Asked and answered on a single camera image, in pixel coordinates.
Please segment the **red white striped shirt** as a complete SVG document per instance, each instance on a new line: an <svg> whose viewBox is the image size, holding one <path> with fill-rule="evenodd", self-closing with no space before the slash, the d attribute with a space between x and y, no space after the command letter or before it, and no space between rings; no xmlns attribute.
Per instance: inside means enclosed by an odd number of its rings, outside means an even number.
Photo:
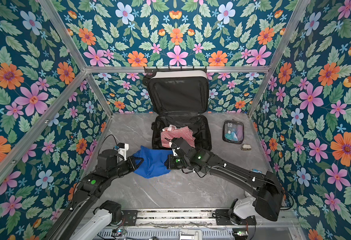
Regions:
<svg viewBox="0 0 351 240"><path fill-rule="evenodd" d="M195 137L193 131L188 127L177 128L174 125L165 127L160 132L161 146L163 148L170 148L169 141L174 138L183 138L191 147L195 147Z"/></svg>

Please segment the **blue shirt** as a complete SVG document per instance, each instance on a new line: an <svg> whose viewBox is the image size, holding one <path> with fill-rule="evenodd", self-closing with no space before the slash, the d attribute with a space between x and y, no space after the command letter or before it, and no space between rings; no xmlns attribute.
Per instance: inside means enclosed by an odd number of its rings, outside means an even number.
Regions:
<svg viewBox="0 0 351 240"><path fill-rule="evenodd" d="M170 173L164 164L168 155L173 155L172 150L152 150L141 146L133 156L142 158L143 162L134 173L146 179Z"/></svg>

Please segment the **clear toiletry pouch black trim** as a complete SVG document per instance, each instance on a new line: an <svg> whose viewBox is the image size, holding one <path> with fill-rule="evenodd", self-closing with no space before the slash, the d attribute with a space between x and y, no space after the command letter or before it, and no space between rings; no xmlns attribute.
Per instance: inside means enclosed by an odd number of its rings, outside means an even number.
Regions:
<svg viewBox="0 0 351 240"><path fill-rule="evenodd" d="M245 138L244 124L235 120L225 120L223 125L223 141L240 145Z"/></svg>

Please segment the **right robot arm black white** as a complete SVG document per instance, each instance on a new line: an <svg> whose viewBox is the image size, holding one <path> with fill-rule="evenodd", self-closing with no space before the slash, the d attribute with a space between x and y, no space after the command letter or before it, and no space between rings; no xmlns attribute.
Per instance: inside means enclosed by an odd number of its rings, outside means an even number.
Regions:
<svg viewBox="0 0 351 240"><path fill-rule="evenodd" d="M164 164L167 169L188 170L184 173L195 173L200 178L211 175L224 179L250 195L235 202L234 215L245 219L258 214L272 222L278 220L285 191L274 173L263 174L238 167L208 150L192 148L183 138L174 138L169 145L174 155L168 156Z"/></svg>

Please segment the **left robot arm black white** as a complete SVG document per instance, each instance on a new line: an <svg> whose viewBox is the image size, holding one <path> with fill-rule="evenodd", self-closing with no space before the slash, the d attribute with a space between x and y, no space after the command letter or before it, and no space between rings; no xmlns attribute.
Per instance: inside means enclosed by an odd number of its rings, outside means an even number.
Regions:
<svg viewBox="0 0 351 240"><path fill-rule="evenodd" d="M78 225L86 213L100 199L111 182L139 168L143 158L124 158L117 150L104 150L97 156L97 165L76 186L70 204L44 237L46 240L92 240L110 223L122 221L121 204L107 200L98 207L94 216L80 230Z"/></svg>

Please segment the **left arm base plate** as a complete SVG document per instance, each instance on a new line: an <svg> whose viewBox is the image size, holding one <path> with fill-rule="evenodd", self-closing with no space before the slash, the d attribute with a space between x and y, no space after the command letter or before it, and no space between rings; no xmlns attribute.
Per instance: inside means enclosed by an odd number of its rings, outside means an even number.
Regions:
<svg viewBox="0 0 351 240"><path fill-rule="evenodd" d="M122 210L122 221L124 227L135 226L137 221L138 210Z"/></svg>

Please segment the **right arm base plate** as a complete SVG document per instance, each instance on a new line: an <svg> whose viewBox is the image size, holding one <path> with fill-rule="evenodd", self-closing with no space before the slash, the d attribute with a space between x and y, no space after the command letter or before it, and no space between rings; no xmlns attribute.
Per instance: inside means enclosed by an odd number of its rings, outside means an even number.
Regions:
<svg viewBox="0 0 351 240"><path fill-rule="evenodd" d="M229 209L216 209L212 217L218 226L255 226L257 224L254 216L241 219L235 214L229 214Z"/></svg>

